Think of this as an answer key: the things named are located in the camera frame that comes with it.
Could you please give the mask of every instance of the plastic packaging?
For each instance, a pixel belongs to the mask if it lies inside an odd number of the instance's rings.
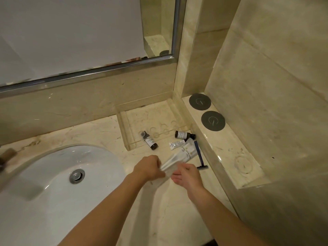
[[[178,148],[179,146],[182,146],[185,143],[186,143],[185,140],[179,140],[177,142],[170,142],[169,143],[169,146],[170,146],[170,149],[173,150],[175,148]]]
[[[149,134],[147,134],[146,131],[142,131],[140,133],[140,135],[142,136],[142,139],[144,139],[144,141],[148,144],[148,146],[152,149],[155,150],[158,148],[157,143],[154,142],[154,140],[150,137]]]
[[[190,138],[184,145],[181,146],[180,150],[168,159],[164,164],[161,165],[160,169],[165,172],[166,177],[151,181],[154,188],[158,188],[166,180],[168,180],[173,172],[177,170],[178,162],[188,162],[197,155],[197,150],[194,141]]]
[[[196,135],[189,132],[176,131],[175,138],[188,140],[189,138],[196,140]]]

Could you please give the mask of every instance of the mirror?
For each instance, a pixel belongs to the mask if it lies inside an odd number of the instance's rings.
[[[0,0],[0,86],[172,52],[175,0]]]

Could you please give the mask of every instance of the sink drain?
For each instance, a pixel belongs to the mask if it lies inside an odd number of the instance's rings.
[[[82,170],[82,169],[76,169],[70,175],[70,182],[72,184],[78,184],[81,181],[83,181],[84,176],[85,176],[84,170]]]

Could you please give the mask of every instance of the person's right hand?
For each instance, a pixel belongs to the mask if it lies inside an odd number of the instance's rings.
[[[187,190],[188,197],[192,202],[195,196],[194,193],[199,189],[204,188],[199,170],[193,164],[178,164],[178,170],[173,172],[171,179],[174,183],[184,187]]]

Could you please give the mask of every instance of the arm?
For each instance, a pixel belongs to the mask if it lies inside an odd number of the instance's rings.
[[[183,186],[218,245],[267,245],[203,186],[198,169],[182,163],[171,176]]]
[[[58,246],[114,246],[125,219],[143,185],[149,180],[165,177],[159,170],[157,156],[143,157],[131,174],[99,205],[84,217]]]

